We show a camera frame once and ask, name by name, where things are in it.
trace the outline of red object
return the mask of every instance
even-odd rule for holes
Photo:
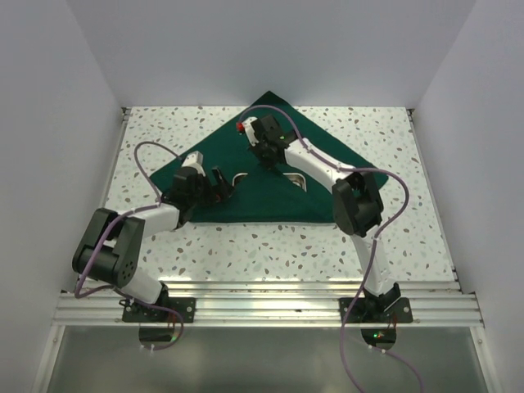
[[[237,123],[237,131],[238,133],[246,133],[246,129],[244,129],[244,124]]]

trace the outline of black mounting bracket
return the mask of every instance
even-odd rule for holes
[[[341,320],[344,319],[347,308],[353,297],[342,297],[338,300]],[[350,311],[347,323],[411,323],[413,314],[407,297],[400,297],[393,305],[384,311],[373,311],[369,299],[360,297]]]
[[[122,322],[126,323],[164,323],[169,321],[169,313],[157,309],[149,309],[128,299],[119,302],[124,307]],[[193,323],[197,300],[194,297],[170,297],[164,300],[162,306],[174,309],[182,315],[183,322]]]

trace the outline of green cloth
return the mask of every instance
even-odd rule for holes
[[[318,127],[275,94],[267,92],[253,103],[253,106],[262,104],[277,106],[288,113],[304,137],[333,158],[356,167],[372,166],[347,145]],[[254,110],[248,114],[248,117],[260,118],[268,113],[271,111]],[[196,208],[191,221],[194,223],[332,223],[331,193],[310,176],[291,166],[277,165],[275,170],[266,170],[260,166],[253,153],[247,150],[247,137],[237,133],[236,123],[239,115],[182,154],[182,158],[185,158],[185,155],[191,151],[201,152],[204,155],[204,169],[211,176],[212,182],[214,178],[211,169],[215,166],[220,167],[229,182],[232,182],[236,174],[248,173],[236,186],[228,201],[205,209]],[[285,130],[291,129],[281,114],[273,111],[272,115]],[[174,172],[181,163],[182,160],[173,160],[157,170],[151,176],[152,182],[162,192],[166,192],[171,187]],[[282,173],[302,173],[306,179],[307,192],[290,182]],[[386,183],[387,176],[375,174],[375,177],[379,187]]]

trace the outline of white wall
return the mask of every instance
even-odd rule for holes
[[[0,3],[0,386],[29,391],[119,106],[62,0]]]
[[[474,0],[68,0],[122,105],[414,107]]]
[[[458,276],[507,392],[524,391],[524,2],[477,0],[415,111]]]

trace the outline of speckled tabletop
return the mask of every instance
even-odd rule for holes
[[[185,151],[231,119],[242,107],[134,107],[120,147],[106,207],[149,205],[154,194],[138,174],[133,149],[152,140]],[[409,186],[406,212],[382,235],[391,272],[399,281],[453,281],[409,119],[396,107],[299,107],[312,121],[378,168],[401,175]],[[172,160],[145,146],[141,162],[152,173]],[[394,214],[404,194],[390,180],[381,190],[385,211]],[[331,225],[191,224],[144,239],[140,265],[164,280],[341,281],[362,278],[349,238]]]

